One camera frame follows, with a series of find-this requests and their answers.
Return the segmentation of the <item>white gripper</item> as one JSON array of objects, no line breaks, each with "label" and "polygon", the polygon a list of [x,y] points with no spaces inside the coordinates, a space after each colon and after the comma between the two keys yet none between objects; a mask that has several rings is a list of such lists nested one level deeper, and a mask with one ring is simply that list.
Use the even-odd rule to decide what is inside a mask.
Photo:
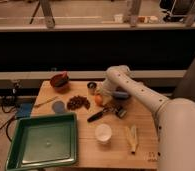
[{"label": "white gripper", "polygon": [[112,94],[116,90],[116,85],[108,79],[105,79],[100,85],[98,92],[103,99],[103,103],[107,104],[112,100]]}]

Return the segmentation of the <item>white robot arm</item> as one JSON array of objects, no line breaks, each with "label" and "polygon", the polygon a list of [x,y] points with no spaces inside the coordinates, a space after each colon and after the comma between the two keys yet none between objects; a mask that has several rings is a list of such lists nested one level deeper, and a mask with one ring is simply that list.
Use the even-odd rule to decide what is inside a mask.
[{"label": "white robot arm", "polygon": [[195,171],[195,102],[170,99],[134,81],[126,65],[106,70],[100,91],[111,95],[121,87],[151,113],[158,131],[158,171]]}]

